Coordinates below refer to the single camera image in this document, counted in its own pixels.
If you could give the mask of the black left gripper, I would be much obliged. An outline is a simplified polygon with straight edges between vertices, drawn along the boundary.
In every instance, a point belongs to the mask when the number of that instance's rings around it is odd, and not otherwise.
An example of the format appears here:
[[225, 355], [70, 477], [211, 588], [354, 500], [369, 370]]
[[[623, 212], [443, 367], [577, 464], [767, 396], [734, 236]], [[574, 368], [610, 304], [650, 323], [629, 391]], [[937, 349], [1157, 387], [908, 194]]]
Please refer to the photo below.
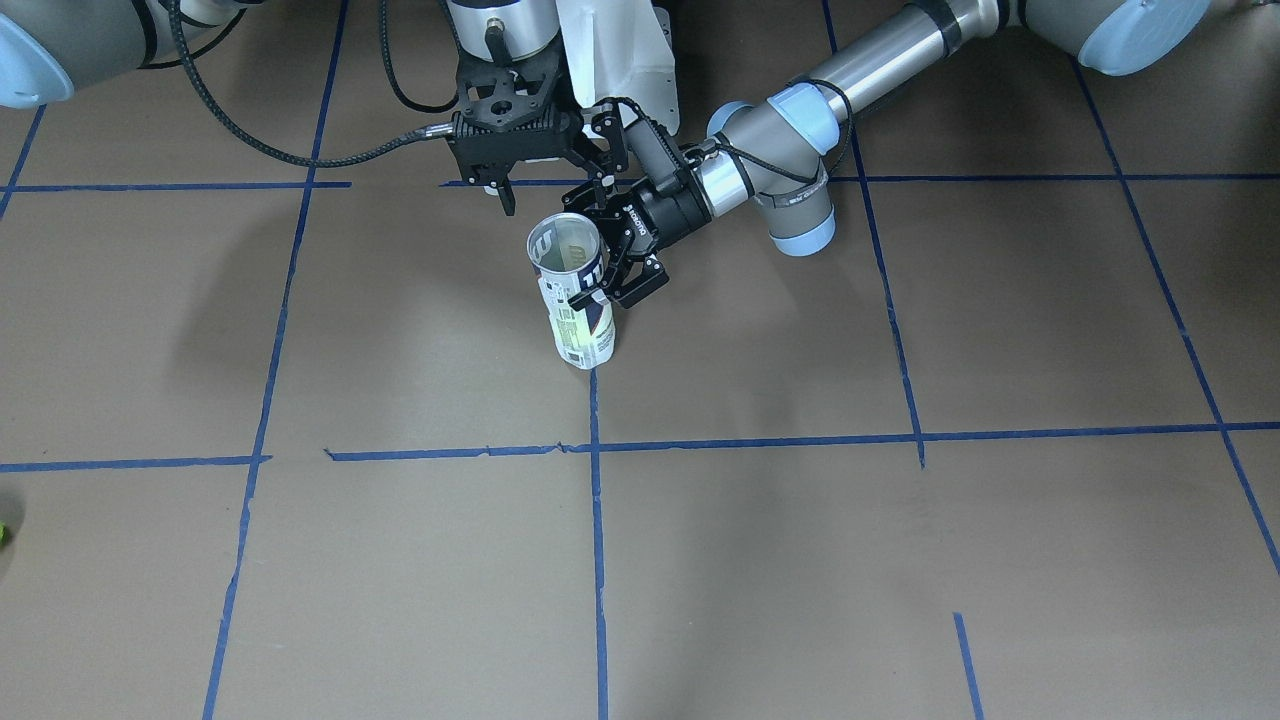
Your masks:
[[588, 178], [562, 197], [563, 210], [600, 222], [605, 269], [599, 281], [570, 299], [572, 309], [613, 302], [630, 309], [669, 281], [657, 252], [710, 223], [712, 214], [691, 169], [628, 187], [613, 184], [628, 169], [630, 145], [622, 109], [650, 117], [631, 97], [607, 97], [589, 120], [581, 110], [559, 111], [563, 158]]

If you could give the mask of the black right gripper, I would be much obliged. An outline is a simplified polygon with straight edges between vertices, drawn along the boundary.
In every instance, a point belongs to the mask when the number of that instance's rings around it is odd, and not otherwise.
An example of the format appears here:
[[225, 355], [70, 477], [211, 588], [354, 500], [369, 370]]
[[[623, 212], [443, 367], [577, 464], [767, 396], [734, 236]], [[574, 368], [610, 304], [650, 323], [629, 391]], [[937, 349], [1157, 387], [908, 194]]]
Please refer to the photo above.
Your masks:
[[448, 145], [461, 179], [484, 186], [507, 217], [517, 210], [509, 179], [517, 161], [568, 159], [600, 186], [628, 169], [622, 115], [600, 111], [582, 129], [561, 50], [541, 50], [509, 67], [463, 54], [456, 77], [460, 109]]

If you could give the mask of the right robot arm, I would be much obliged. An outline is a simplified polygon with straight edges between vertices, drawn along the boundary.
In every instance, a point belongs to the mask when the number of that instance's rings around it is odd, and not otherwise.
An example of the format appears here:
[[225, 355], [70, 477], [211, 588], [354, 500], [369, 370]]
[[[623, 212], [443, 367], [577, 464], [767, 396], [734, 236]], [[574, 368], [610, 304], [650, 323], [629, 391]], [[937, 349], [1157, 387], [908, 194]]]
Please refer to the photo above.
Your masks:
[[447, 122], [411, 129], [362, 152], [305, 158], [273, 146], [234, 122], [214, 97], [198, 60], [256, 8], [253, 1], [5, 1], [3, 105], [36, 109], [132, 70], [179, 67], [212, 118], [242, 143], [293, 167], [337, 169], [440, 138], [463, 182], [490, 190], [515, 213], [509, 181], [520, 161], [563, 159], [588, 187], [605, 187], [628, 167], [622, 136], [626, 99], [609, 91], [579, 99], [554, 1], [442, 1], [457, 54], [451, 100], [412, 100], [399, 82], [390, 42], [390, 5], [378, 4], [378, 47], [396, 100]]

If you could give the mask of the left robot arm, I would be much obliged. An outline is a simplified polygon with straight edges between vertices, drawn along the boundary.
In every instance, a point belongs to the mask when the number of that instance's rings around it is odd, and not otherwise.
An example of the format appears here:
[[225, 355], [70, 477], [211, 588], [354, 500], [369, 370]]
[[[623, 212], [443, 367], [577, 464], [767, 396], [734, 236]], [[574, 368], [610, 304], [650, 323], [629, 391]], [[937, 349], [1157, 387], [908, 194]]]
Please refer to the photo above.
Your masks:
[[1207, 1], [909, 1], [765, 101], [723, 105], [707, 137], [687, 147], [636, 102], [614, 97], [602, 120], [618, 129], [620, 109], [631, 110], [623, 137], [644, 174], [618, 193], [590, 199], [579, 188], [564, 197], [567, 211], [598, 228], [605, 255], [570, 306], [634, 306], [667, 282], [659, 251], [745, 202], [760, 210], [781, 252], [822, 250], [835, 234], [824, 156], [850, 143], [873, 105], [965, 44], [1020, 26], [1084, 67], [1129, 76], [1167, 55], [1208, 9]]

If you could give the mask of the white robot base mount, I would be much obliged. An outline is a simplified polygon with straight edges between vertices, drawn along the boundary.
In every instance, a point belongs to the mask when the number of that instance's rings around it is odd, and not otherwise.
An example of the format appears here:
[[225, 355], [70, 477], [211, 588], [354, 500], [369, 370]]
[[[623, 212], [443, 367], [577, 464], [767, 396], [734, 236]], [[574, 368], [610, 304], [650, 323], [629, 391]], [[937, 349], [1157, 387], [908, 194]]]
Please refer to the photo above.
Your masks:
[[628, 97], [671, 135], [681, 124], [675, 54], [652, 1], [558, 1], [559, 31], [573, 97], [593, 108]]

